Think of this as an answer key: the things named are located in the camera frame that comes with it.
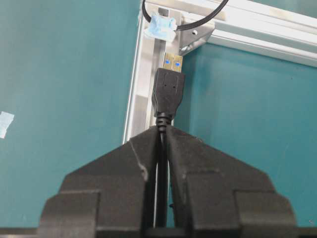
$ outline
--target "cable strain relief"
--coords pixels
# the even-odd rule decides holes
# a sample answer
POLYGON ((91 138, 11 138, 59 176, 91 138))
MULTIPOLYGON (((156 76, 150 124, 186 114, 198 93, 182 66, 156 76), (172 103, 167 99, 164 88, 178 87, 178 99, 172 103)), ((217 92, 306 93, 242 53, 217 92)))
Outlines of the cable strain relief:
POLYGON ((158 131, 160 133, 166 133, 166 127, 168 125, 171 125, 171 124, 172 124, 171 116, 169 116, 165 113, 158 113, 157 114, 156 125, 157 125, 158 131))

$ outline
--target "black cable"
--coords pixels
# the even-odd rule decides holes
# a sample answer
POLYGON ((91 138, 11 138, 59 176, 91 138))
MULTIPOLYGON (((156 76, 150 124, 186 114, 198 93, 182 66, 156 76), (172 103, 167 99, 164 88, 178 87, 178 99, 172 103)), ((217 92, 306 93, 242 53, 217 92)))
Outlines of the black cable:
POLYGON ((165 227, 167 221, 167 193, 168 193, 168 159, 166 127, 171 125, 171 118, 164 113, 157 115, 156 125, 160 134, 161 158, 158 161, 157 177, 157 205, 155 227, 165 227))
MULTIPOLYGON (((205 18, 193 22, 193 23, 189 23, 189 24, 185 24, 185 25, 180 25, 177 27, 177 31, 185 31, 185 30, 190 30, 196 27, 199 27, 201 25, 204 25, 205 23, 209 22, 211 19, 213 19, 215 16, 218 15, 219 12, 221 12, 221 10, 224 8, 224 6, 226 6, 226 4, 228 3, 229 0, 223 0, 222 3, 208 16, 206 16, 205 18)), ((143 0, 142 3, 142 12, 143 15, 145 17, 145 19, 150 22, 151 21, 151 17, 150 15, 147 13, 147 10, 145 8, 145 0, 143 0)))
POLYGON ((168 142, 166 130, 172 124, 184 92, 185 75, 179 71, 158 68, 153 85, 152 103, 157 118, 156 125, 161 141, 161 153, 157 163, 157 202, 155 227, 165 227, 167 220, 167 192, 168 192, 168 142))

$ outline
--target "teal surface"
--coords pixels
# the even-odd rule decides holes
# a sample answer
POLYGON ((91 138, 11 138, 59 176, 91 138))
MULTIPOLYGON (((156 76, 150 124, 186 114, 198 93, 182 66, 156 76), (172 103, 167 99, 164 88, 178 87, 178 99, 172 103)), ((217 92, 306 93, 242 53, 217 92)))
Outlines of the teal surface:
POLYGON ((207 44, 184 59, 175 126, 267 172, 317 225, 317 68, 207 44))
POLYGON ((251 0, 287 11, 317 18, 316 0, 251 0))
POLYGON ((121 144, 139 0, 2 0, 0 227, 38 225, 63 177, 121 144))

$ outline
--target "usb-a plug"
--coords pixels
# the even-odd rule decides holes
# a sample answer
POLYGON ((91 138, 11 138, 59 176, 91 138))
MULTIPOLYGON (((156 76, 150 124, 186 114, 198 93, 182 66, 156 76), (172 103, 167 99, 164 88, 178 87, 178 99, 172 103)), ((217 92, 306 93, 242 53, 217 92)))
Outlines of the usb-a plug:
POLYGON ((175 72, 181 72, 182 66, 183 66, 182 56, 165 53, 162 68, 175 71, 175 72))

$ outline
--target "black plug housing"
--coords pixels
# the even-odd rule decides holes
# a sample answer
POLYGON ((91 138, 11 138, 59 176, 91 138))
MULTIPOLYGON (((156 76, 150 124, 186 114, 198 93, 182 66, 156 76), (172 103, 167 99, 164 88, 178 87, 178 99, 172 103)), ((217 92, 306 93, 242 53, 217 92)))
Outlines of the black plug housing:
POLYGON ((185 74, 164 68, 157 70, 152 94, 155 117, 174 119, 183 99, 184 85, 185 74))

